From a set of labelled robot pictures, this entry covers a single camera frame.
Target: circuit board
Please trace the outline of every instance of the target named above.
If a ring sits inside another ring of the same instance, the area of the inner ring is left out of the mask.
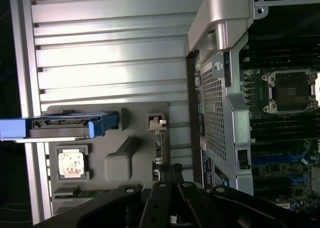
[[[254,195],[293,212],[320,209],[319,55],[315,44],[263,42],[240,52]]]

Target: blue plastic tab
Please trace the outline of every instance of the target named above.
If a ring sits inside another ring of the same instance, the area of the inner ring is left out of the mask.
[[[27,121],[25,119],[0,120],[0,140],[24,139],[27,137]]]
[[[89,138],[103,137],[106,131],[116,127],[119,123],[118,112],[108,112],[100,116],[97,121],[88,122]]]

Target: perforated metal panel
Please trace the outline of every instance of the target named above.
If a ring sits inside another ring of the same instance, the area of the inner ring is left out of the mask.
[[[226,161],[226,142],[221,80],[213,77],[213,69],[202,74],[206,146]]]

